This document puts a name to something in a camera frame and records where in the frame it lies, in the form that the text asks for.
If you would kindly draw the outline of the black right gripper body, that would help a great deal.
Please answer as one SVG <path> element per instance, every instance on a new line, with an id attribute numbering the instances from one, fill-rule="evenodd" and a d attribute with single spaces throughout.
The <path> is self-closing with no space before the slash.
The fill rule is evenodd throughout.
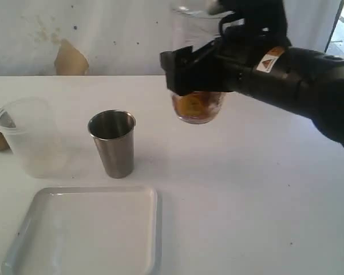
<path id="1" fill-rule="evenodd" d="M 251 93 L 291 46 L 283 1 L 219 1 L 219 37 L 188 60 L 188 90 Z"/>

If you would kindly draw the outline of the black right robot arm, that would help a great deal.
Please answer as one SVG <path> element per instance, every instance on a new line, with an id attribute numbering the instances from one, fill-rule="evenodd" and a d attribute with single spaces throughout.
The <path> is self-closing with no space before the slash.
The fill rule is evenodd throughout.
<path id="1" fill-rule="evenodd" d="M 237 92 L 310 119 L 344 148 L 344 59 L 295 48 L 282 1 L 213 1 L 218 38 L 160 54 L 167 88 Z"/>

